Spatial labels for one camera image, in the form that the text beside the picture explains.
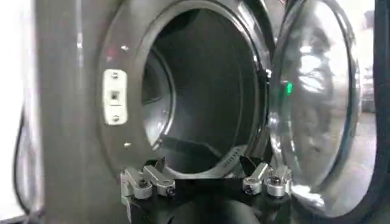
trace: stainless steel drum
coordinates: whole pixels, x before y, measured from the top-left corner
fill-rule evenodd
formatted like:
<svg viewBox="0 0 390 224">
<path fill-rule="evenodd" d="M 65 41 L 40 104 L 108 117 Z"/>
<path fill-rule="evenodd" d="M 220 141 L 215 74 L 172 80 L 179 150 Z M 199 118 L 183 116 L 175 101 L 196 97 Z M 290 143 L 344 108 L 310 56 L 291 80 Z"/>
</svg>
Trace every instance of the stainless steel drum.
<svg viewBox="0 0 390 224">
<path fill-rule="evenodd" d="M 273 44 L 264 22 L 240 1 L 124 3 L 99 64 L 114 169 L 164 157 L 177 178 L 225 177 L 238 174 L 240 155 L 264 150 Z"/>
</svg>

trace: hex bolt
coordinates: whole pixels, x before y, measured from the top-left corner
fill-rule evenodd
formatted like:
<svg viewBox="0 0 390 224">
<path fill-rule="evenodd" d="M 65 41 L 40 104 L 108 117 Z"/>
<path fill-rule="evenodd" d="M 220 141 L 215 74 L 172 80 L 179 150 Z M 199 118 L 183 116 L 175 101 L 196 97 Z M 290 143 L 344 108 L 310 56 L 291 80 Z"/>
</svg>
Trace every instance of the hex bolt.
<svg viewBox="0 0 390 224">
<path fill-rule="evenodd" d="M 271 184 L 273 185 L 281 185 L 282 184 L 282 180 L 280 179 L 280 177 L 277 177 L 277 176 L 271 176 L 269 178 L 269 181 L 271 182 Z"/>
<path fill-rule="evenodd" d="M 114 115 L 112 117 L 112 120 L 115 121 L 115 122 L 119 121 L 119 116 L 118 115 Z"/>
<path fill-rule="evenodd" d="M 166 195 L 170 198 L 175 196 L 175 188 L 174 187 L 167 187 L 166 188 Z"/>
<path fill-rule="evenodd" d="M 138 183 L 138 187 L 140 188 L 147 187 L 147 182 L 144 179 L 140 180 L 140 182 Z"/>
<path fill-rule="evenodd" d="M 253 187 L 252 186 L 244 186 L 244 193 L 247 194 L 247 195 L 253 195 L 254 192 L 253 192 Z"/>
</svg>

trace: screw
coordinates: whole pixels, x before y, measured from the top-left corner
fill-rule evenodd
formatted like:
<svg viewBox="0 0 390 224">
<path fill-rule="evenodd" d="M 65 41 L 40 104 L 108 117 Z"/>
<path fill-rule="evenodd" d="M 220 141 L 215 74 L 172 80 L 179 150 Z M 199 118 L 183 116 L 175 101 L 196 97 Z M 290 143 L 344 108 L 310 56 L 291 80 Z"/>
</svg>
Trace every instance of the screw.
<svg viewBox="0 0 390 224">
<path fill-rule="evenodd" d="M 131 144 L 131 143 L 129 143 L 129 142 L 125 142 L 125 144 L 124 144 L 124 147 L 125 147 L 126 149 L 130 148 L 130 146 L 132 146 L 132 144 Z"/>
<path fill-rule="evenodd" d="M 277 176 L 271 176 L 269 178 L 269 181 L 271 182 L 271 184 L 273 185 L 281 185 L 282 183 L 282 180 L 280 179 L 280 177 L 277 177 Z"/>
<path fill-rule="evenodd" d="M 112 74 L 111 74 L 111 77 L 112 77 L 113 79 L 117 79 L 117 78 L 118 78 L 118 73 L 116 73 L 116 72 L 112 73 Z"/>
<path fill-rule="evenodd" d="M 173 187 L 166 188 L 166 195 L 170 198 L 175 196 L 175 189 Z"/>
<path fill-rule="evenodd" d="M 140 182 L 138 183 L 138 187 L 140 188 L 147 187 L 147 182 L 144 179 L 140 180 Z"/>
<path fill-rule="evenodd" d="M 253 190 L 253 187 L 252 187 L 252 186 L 249 186 L 249 185 L 244 186 L 244 192 L 245 192 L 245 194 L 253 195 L 253 194 L 254 194 L 253 191 L 254 191 L 254 190 Z"/>
<path fill-rule="evenodd" d="M 118 115 L 114 115 L 112 117 L 112 120 L 115 121 L 115 122 L 119 121 L 119 116 Z"/>
</svg>

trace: open door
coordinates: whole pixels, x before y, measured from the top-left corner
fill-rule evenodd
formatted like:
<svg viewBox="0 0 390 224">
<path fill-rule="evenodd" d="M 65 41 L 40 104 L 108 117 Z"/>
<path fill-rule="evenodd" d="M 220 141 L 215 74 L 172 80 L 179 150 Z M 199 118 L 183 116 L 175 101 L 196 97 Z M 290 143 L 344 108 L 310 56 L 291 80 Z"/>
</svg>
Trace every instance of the open door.
<svg viewBox="0 0 390 224">
<path fill-rule="evenodd" d="M 374 2 L 291 4 L 271 77 L 274 156 L 311 219 L 353 223 L 376 201 L 387 163 L 375 123 Z"/>
</svg>

